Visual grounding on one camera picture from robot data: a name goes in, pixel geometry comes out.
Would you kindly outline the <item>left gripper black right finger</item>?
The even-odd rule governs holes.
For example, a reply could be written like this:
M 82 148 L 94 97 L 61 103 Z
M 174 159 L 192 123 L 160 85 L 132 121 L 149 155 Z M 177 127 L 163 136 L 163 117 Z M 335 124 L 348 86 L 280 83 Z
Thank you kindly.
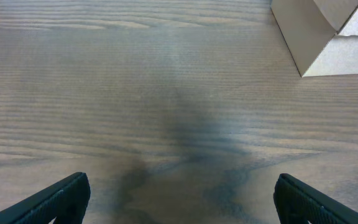
M 358 224 L 358 212 L 290 174 L 279 175 L 273 200 L 281 224 Z

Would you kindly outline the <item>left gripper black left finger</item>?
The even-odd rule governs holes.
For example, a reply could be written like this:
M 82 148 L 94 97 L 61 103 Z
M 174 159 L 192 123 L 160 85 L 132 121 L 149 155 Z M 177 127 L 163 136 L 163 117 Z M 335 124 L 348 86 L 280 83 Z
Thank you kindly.
M 90 195 L 87 175 L 75 172 L 0 211 L 0 224 L 82 224 Z

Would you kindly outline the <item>cardboard box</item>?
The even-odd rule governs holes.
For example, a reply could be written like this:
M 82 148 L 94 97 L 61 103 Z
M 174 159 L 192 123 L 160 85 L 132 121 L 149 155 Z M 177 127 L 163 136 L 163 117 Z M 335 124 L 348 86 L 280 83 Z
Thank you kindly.
M 358 0 L 273 0 L 302 77 L 358 74 Z

